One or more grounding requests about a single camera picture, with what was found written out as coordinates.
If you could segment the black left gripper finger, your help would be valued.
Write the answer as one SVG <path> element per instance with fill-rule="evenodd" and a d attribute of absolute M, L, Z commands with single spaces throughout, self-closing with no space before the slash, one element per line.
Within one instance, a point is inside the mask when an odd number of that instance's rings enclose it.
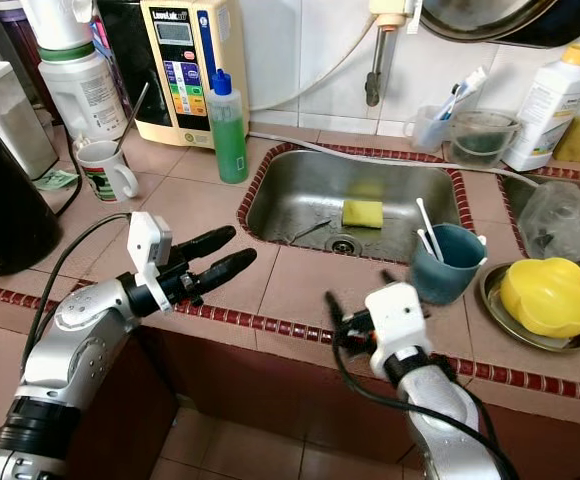
<path fill-rule="evenodd" d="M 190 297 L 200 298 L 203 294 L 211 293 L 214 289 L 230 282 L 241 271 L 249 268 L 255 260 L 257 260 L 257 251 L 254 248 L 245 248 L 214 262 L 211 268 L 195 275 L 195 282 L 190 288 Z"/>
<path fill-rule="evenodd" d="M 226 243 L 235 237 L 235 234 L 235 227 L 218 227 L 189 239 L 189 241 L 175 244 L 174 265 L 186 264 L 191 260 L 203 259 L 203 257 L 212 255 L 220 248 L 225 247 Z"/>

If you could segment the white plastic straw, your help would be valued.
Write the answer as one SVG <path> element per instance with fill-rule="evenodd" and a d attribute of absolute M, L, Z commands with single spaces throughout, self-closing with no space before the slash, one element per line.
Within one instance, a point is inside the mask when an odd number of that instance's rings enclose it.
<path fill-rule="evenodd" d="M 424 206 L 423 198 L 422 197 L 415 198 L 415 205 L 417 205 L 419 214 L 421 214 L 421 220 L 423 223 L 422 229 L 426 230 L 427 236 L 428 238 L 430 238 L 430 243 L 433 246 L 433 251 L 435 251 L 436 253 L 436 259 L 438 261 L 444 261 L 444 253 L 442 253 L 440 244 L 438 244 L 435 229 L 433 229 L 432 227 L 430 215 L 428 215 L 426 206 Z"/>
<path fill-rule="evenodd" d="M 415 230 L 415 236 L 417 236 L 419 241 L 421 241 L 424 252 L 427 252 L 428 256 L 436 257 L 435 248 L 433 248 L 432 244 L 430 243 L 430 238 L 428 238 L 426 230 Z"/>

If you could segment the teal plastic cup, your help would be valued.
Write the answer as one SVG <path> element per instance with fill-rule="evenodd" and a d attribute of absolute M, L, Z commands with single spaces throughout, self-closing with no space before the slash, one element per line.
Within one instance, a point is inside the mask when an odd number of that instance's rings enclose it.
<path fill-rule="evenodd" d="M 440 244 L 442 259 L 418 243 L 409 262 L 408 282 L 423 302 L 450 305 L 485 264 L 487 246 L 476 233 L 459 225 L 437 224 L 433 233 Z"/>

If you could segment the grey metal straw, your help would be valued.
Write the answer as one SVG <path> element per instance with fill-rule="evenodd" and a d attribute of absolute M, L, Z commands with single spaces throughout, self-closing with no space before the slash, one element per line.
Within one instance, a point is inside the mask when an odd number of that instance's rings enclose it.
<path fill-rule="evenodd" d="M 312 225 L 312 227 L 308 227 L 308 228 L 305 228 L 303 230 L 299 230 L 299 232 L 295 233 L 294 236 L 290 236 L 289 238 L 287 238 L 286 243 L 293 244 L 296 241 L 299 241 L 300 238 L 303 238 L 304 236 L 309 236 L 310 233 L 316 232 L 316 230 L 319 230 L 322 228 L 326 228 L 330 224 L 331 224 L 331 220 L 318 221 L 318 223 Z"/>

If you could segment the shallow stainless steel bowl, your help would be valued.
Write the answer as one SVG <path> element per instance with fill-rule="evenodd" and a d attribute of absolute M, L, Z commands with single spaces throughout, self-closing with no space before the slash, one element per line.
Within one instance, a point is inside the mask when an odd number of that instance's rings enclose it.
<path fill-rule="evenodd" d="M 580 351 L 580 334 L 572 338 L 546 337 L 528 332 L 526 328 L 518 323 L 506 310 L 501 297 L 502 278 L 510 264 L 501 264 L 488 270 L 485 276 L 478 283 L 479 302 L 491 316 L 491 319 L 500 326 L 511 338 L 519 340 L 520 343 L 528 347 L 542 349 L 560 355 L 570 355 Z"/>

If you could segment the yellow dish sponge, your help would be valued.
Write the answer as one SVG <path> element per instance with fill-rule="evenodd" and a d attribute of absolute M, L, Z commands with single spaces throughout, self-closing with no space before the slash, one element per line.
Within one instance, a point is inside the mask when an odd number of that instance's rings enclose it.
<path fill-rule="evenodd" d="M 382 202 L 345 200 L 342 204 L 341 224 L 344 227 L 381 229 L 383 227 Z"/>

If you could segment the green dish soap bottle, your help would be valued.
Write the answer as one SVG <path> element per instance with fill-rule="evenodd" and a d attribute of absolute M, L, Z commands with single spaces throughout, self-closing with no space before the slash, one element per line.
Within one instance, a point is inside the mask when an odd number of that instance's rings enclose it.
<path fill-rule="evenodd" d="M 209 131 L 211 131 L 220 179 L 229 184 L 248 178 L 246 165 L 246 118 L 243 96 L 232 86 L 232 77 L 218 69 L 209 78 L 207 93 Z"/>

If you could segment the stainless steel sink basin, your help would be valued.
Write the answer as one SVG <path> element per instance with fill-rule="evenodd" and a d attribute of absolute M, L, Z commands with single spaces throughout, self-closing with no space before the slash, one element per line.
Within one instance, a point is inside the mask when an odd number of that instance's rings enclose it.
<path fill-rule="evenodd" d="M 517 227 L 520 243 L 522 243 L 522 250 L 526 253 L 526 256 L 529 257 L 529 259 L 532 259 L 532 257 L 528 255 L 526 250 L 526 244 L 524 244 L 522 234 L 520 234 L 517 219 L 520 211 L 522 211 L 524 205 L 526 205 L 526 202 L 529 200 L 529 197 L 531 197 L 533 189 L 540 186 L 541 183 L 549 182 L 549 180 L 565 180 L 565 182 L 577 184 L 580 188 L 580 182 L 578 182 L 578 180 L 554 179 L 542 177 L 542 175 L 528 175 L 526 180 L 518 180 L 517 178 L 511 177 L 505 177 L 502 179 L 502 191 L 505 193 L 506 205 L 508 205 L 511 211 L 511 218 L 513 218 L 513 223 L 515 227 Z M 575 262 L 575 264 L 580 268 L 580 262 Z"/>
<path fill-rule="evenodd" d="M 458 169 L 359 163 L 281 143 L 254 173 L 238 220 L 259 241 L 405 264 L 419 243 L 415 229 L 423 225 L 417 197 L 423 198 L 431 224 L 476 228 Z M 344 227 L 345 200 L 381 201 L 383 227 Z M 286 243 L 323 220 L 331 224 Z"/>

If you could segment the dark brown counter cabinet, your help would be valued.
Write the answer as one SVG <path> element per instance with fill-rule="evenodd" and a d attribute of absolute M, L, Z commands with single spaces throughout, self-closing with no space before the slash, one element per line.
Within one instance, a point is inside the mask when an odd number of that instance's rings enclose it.
<path fill-rule="evenodd" d="M 163 330 L 145 340 L 200 412 L 367 460 L 423 465 L 399 413 L 350 392 L 334 367 Z M 467 385 L 487 404 L 522 480 L 580 479 L 580 399 L 482 379 Z"/>

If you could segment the white printed mug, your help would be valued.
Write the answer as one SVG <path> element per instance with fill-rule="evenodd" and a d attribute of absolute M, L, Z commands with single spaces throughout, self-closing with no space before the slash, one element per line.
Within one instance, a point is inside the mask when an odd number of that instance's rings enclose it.
<path fill-rule="evenodd" d="M 76 151 L 76 163 L 93 184 L 99 200 L 122 202 L 139 196 L 139 182 L 117 141 L 98 141 L 80 147 Z"/>

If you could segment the beige water ionizer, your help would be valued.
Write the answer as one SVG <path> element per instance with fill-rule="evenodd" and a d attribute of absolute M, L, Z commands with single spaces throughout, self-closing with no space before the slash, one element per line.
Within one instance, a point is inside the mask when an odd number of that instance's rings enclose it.
<path fill-rule="evenodd" d="M 163 118 L 140 122 L 149 140 L 213 148 L 207 101 L 211 77 L 229 74 L 248 108 L 243 19 L 238 0 L 140 0 L 152 79 L 165 101 Z"/>

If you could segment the thin metal teaspoon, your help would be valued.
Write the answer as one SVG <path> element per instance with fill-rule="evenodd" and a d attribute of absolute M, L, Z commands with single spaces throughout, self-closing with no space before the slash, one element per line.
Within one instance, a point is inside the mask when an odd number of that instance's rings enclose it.
<path fill-rule="evenodd" d="M 145 96 L 147 96 L 149 87 L 150 84 L 148 82 L 145 82 L 143 84 L 142 91 L 140 91 L 139 93 L 138 99 L 136 99 L 136 101 L 134 102 L 134 108 L 133 110 L 131 110 L 131 114 L 129 116 L 130 124 L 127 125 L 126 131 L 122 133 L 122 136 L 117 140 L 115 148 L 116 154 L 120 154 L 120 152 L 124 150 L 124 142 L 126 138 L 129 137 L 129 134 L 131 133 L 131 128 L 133 128 L 135 125 L 136 115 L 138 115 L 140 109 L 142 109 L 142 105 L 145 100 Z"/>

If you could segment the green banknote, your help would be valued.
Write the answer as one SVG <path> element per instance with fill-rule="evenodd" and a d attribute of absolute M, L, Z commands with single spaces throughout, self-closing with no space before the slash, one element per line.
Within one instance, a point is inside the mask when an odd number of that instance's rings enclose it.
<path fill-rule="evenodd" d="M 78 182 L 79 174 L 56 168 L 35 179 L 33 184 L 39 191 L 54 191 L 54 189 L 69 188 L 72 184 Z"/>

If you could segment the clear plastic bag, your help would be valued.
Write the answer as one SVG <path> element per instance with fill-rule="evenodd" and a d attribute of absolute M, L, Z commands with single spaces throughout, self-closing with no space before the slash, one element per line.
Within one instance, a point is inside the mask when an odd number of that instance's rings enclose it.
<path fill-rule="evenodd" d="M 580 262 L 580 188 L 565 180 L 549 180 L 533 189 L 517 219 L 532 259 Z"/>

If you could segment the black coffee machine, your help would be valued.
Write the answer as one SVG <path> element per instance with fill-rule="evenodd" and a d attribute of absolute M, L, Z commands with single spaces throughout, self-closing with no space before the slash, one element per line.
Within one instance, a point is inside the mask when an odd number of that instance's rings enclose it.
<path fill-rule="evenodd" d="M 0 276 L 37 265 L 61 238 L 51 206 L 0 141 Z"/>

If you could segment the white jar green band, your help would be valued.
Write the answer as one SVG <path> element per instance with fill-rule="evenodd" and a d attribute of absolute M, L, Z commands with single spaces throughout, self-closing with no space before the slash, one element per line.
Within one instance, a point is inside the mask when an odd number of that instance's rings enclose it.
<path fill-rule="evenodd" d="M 110 64 L 95 49 L 93 0 L 20 0 L 39 54 L 38 70 L 71 136 L 118 140 L 127 118 Z"/>

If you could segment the clear water tank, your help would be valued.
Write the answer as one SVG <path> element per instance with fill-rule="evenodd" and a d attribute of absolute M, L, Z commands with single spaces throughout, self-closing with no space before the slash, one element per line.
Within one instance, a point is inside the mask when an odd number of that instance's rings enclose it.
<path fill-rule="evenodd" d="M 42 178 L 57 163 L 51 138 L 7 61 L 0 61 L 0 141 L 30 180 Z"/>

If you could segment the white detergent bottle yellow cap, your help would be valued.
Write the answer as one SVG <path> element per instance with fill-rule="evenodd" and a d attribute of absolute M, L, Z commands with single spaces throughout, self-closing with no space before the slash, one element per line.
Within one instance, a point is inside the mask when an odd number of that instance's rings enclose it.
<path fill-rule="evenodd" d="M 517 114 L 520 129 L 502 160 L 515 172 L 549 163 L 560 138 L 580 108 L 580 44 L 570 44 L 561 58 L 534 74 Z"/>

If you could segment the dark purple jar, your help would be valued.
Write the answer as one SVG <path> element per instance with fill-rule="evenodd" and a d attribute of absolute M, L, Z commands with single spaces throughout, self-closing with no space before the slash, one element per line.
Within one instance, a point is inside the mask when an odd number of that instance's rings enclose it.
<path fill-rule="evenodd" d="M 21 64 L 31 70 L 37 69 L 40 63 L 37 36 L 21 0 L 0 0 L 0 27 Z"/>

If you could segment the round steel wok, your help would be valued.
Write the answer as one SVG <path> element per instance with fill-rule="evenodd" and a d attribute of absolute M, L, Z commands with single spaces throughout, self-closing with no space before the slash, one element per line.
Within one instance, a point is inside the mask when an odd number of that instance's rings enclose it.
<path fill-rule="evenodd" d="M 549 12 L 559 0 L 423 0 L 421 26 L 459 44 L 496 40 Z"/>

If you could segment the white wall tap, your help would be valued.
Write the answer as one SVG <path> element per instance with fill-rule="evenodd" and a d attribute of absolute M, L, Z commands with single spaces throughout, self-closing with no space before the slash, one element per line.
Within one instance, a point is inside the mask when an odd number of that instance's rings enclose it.
<path fill-rule="evenodd" d="M 389 50 L 391 37 L 399 27 L 409 20 L 414 20 L 414 26 L 406 28 L 409 35 L 418 31 L 418 18 L 421 14 L 423 0 L 369 0 L 369 13 L 374 17 L 376 26 L 376 44 L 371 70 L 366 76 L 366 104 L 374 108 L 380 104 L 382 93 L 383 63 L 385 52 Z"/>

